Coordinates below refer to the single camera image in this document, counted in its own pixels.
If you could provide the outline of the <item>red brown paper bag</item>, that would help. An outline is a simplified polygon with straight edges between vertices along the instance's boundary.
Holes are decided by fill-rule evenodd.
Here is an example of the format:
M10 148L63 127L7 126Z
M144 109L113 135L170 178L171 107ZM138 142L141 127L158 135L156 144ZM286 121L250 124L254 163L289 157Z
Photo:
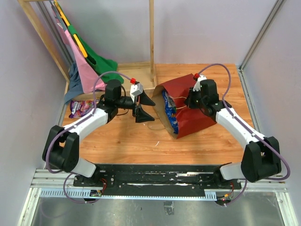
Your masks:
M157 85L153 91L154 110L168 133L175 139L199 132L216 124L213 119L204 115L199 109L189 109L184 103L189 94L189 89L196 83L193 77L193 74L188 74L163 82ZM171 116L177 121L178 132L172 127L165 111L167 105L162 94L163 91L166 91L175 103L175 113L172 113Z

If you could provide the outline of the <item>purple candy bag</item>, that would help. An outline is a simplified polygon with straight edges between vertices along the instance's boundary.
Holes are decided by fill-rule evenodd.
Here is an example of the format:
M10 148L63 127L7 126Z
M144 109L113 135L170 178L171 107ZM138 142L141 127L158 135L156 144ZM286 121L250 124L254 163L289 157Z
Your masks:
M93 100L82 100L70 102L70 115L69 118L77 119L85 116L94 107Z

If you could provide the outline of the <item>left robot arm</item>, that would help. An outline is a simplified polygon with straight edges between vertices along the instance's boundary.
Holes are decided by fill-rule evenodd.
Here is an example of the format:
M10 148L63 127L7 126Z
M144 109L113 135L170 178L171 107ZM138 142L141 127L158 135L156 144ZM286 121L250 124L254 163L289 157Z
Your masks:
M65 127L53 126L45 144L42 159L49 172L67 172L84 177L90 186L100 183L100 168L79 156L81 141L93 131L109 123L119 109L132 110L137 123L153 121L143 105L155 106L147 96L141 83L131 80L130 94L122 92L119 80L110 80L99 102L82 118Z

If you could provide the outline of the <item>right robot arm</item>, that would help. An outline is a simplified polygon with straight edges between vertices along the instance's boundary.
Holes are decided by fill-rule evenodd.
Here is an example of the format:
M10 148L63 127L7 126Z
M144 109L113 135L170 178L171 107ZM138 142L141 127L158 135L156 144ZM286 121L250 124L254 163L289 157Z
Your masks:
M232 179L257 182L281 172L278 140L256 131L228 102L220 100L214 80L200 76L194 87L189 89L185 104L191 109L199 109L204 115L222 125L244 149L241 162L222 165L219 173L213 176L216 187L224 188Z

